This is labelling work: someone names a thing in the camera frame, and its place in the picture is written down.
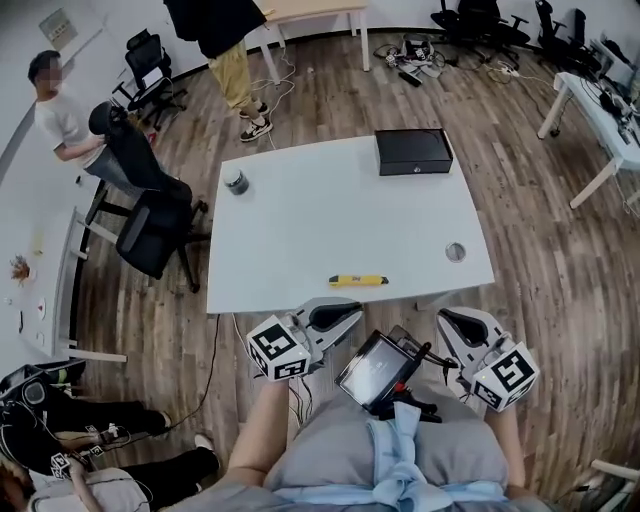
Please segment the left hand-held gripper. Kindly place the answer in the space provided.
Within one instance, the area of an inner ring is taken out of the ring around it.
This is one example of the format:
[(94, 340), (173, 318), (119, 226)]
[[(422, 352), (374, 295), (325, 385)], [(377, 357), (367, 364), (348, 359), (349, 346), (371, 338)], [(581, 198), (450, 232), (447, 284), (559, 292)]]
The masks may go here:
[[(249, 357), (271, 382), (312, 374), (324, 366), (323, 352), (342, 342), (362, 311), (357, 301), (325, 297), (272, 314), (246, 335)], [(314, 326), (330, 327), (319, 338)]]

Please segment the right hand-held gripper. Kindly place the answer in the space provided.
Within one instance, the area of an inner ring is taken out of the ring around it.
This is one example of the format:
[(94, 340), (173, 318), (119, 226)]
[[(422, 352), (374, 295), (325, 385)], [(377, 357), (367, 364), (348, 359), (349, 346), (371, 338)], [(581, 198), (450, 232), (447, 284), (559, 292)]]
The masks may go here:
[[(516, 342), (489, 313), (468, 308), (442, 308), (437, 326), (451, 354), (460, 362), (460, 379), (470, 395), (495, 412), (522, 398), (540, 370), (523, 342)], [(471, 351), (469, 346), (480, 346)]]

